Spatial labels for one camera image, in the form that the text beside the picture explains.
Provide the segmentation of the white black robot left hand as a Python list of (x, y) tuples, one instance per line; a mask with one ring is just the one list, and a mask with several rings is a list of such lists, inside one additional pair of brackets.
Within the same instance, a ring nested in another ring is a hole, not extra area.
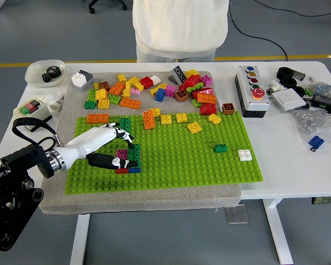
[(98, 149), (112, 142), (115, 138), (124, 139), (129, 148), (134, 148), (132, 144), (134, 138), (127, 131), (119, 129), (116, 123), (105, 124), (100, 127), (93, 127), (63, 147), (55, 147), (51, 150), (49, 155), (52, 158), (52, 167), (55, 171), (66, 171), (78, 159), (87, 159), (89, 165), (105, 169), (137, 167), (138, 162), (136, 161), (96, 153)]

